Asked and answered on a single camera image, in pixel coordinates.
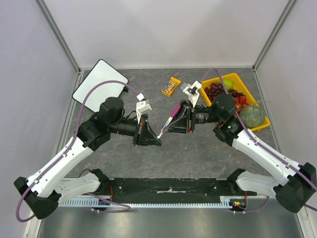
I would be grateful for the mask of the pink whiteboard marker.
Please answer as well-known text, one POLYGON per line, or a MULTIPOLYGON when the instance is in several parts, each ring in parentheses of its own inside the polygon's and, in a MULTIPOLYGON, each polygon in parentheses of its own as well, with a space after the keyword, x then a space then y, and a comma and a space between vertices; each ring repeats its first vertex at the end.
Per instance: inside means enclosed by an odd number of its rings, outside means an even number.
POLYGON ((167 128, 167 126, 171 123, 171 121, 173 120, 173 118, 176 116, 176 114, 178 113, 179 109, 180 109, 180 105, 177 105, 172 114, 170 115, 170 117, 167 119, 167 121, 165 122, 165 124, 163 125, 163 127, 160 130, 160 133, 157 136, 157 139, 160 139, 160 137, 163 135, 164 130, 167 128))

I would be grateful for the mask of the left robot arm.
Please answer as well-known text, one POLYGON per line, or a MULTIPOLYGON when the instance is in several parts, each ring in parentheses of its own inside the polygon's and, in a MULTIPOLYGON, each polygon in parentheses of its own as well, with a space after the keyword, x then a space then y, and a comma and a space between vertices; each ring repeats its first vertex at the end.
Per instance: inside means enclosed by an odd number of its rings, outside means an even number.
POLYGON ((131 136, 134 145, 161 146, 148 123, 145 113, 151 109, 147 100, 136 104, 136 119, 124 117, 124 102, 109 97, 99 111, 83 122, 70 141, 44 167, 28 178, 19 177, 14 186, 32 210, 34 217, 44 219, 63 202, 82 194, 107 194, 111 181, 100 170, 93 169, 85 176, 62 182, 62 179, 83 159, 110 140, 111 134, 131 136))

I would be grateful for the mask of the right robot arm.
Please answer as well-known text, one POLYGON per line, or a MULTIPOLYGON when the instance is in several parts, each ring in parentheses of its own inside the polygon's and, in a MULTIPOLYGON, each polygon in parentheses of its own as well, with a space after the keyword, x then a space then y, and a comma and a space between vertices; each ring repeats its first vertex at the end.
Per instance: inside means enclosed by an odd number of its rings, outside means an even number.
POLYGON ((293 161, 260 140, 235 116, 236 105, 232 96, 219 94, 211 106, 193 106, 182 100, 164 126, 165 133, 187 134, 197 124, 216 123, 216 137, 243 152, 266 171, 269 176, 259 176, 246 170, 237 170, 227 182, 228 192, 238 195, 242 191, 274 197, 292 213, 298 213, 317 191, 317 170, 310 163, 293 161))

